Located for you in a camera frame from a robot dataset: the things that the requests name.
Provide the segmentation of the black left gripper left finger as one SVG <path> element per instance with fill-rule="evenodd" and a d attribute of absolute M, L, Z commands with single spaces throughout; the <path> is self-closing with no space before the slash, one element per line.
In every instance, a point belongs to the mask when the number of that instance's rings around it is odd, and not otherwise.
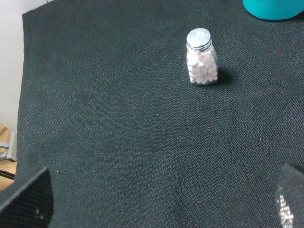
<path fill-rule="evenodd" d="M 54 212 L 51 175 L 34 169 L 0 193 L 2 228 L 47 228 Z"/>

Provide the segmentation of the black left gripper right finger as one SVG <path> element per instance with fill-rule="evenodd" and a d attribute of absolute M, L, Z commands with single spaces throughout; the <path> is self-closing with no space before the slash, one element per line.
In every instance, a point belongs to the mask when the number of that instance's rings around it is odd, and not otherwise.
<path fill-rule="evenodd" d="M 282 228 L 304 226 L 304 168 L 286 163 L 276 191 L 276 208 Z"/>

